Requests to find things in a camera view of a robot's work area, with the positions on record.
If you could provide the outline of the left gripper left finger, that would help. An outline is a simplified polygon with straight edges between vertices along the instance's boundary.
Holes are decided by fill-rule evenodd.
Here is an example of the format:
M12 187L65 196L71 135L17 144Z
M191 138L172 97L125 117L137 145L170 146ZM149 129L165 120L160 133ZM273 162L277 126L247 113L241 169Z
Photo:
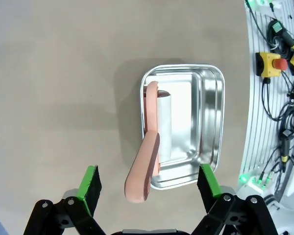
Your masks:
M56 204L47 199L36 202L24 234L61 235L67 228L75 228L80 235L105 234L94 220L101 189L98 166L88 166L75 196Z

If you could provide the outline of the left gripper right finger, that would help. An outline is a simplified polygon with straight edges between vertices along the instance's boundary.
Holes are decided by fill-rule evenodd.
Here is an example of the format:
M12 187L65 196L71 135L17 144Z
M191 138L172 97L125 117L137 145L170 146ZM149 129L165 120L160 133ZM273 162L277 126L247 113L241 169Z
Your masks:
M193 235L276 235L270 212L259 195L245 200L223 192L209 164L201 164L197 187L207 214Z

